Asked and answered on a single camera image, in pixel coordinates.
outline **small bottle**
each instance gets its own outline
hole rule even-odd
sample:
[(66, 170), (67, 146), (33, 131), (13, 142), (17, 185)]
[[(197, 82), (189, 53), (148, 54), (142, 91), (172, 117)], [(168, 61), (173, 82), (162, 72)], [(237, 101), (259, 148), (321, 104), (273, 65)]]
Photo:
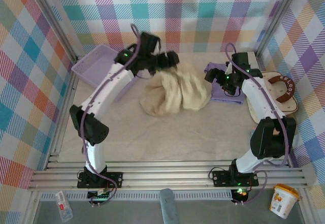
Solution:
[(72, 210), (68, 202), (67, 194), (65, 191), (60, 191), (55, 194), (56, 204), (59, 208), (59, 213), (62, 222), (67, 222), (73, 218)]

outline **plaid fabric wall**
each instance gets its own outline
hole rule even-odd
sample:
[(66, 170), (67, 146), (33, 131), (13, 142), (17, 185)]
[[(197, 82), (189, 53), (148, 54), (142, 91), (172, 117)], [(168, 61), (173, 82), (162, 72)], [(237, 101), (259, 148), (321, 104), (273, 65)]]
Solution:
[(0, 223), (44, 164), (71, 65), (35, 0), (0, 0)]
[[(227, 42), (255, 49), (281, 0), (60, 0), (84, 51), (122, 49), (136, 41), (130, 23), (161, 37), (176, 52), (223, 51)], [(59, 8), (53, 11), (69, 37)]]
[(325, 223), (325, 0), (293, 0), (263, 61), (266, 70), (288, 75), (297, 85), (294, 154), (310, 176), (312, 197)]

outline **container lid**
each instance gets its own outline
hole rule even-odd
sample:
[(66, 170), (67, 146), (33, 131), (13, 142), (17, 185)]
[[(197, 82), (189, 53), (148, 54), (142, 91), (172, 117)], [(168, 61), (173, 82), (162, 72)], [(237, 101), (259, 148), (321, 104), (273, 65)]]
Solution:
[(297, 190), (295, 190), (293, 187), (290, 187), (288, 185), (285, 185), (285, 184), (277, 184), (274, 188), (279, 188), (279, 189), (282, 189), (290, 194), (292, 194), (293, 196), (295, 196), (297, 198), (297, 200), (299, 201), (300, 198), (299, 198), (299, 193)]

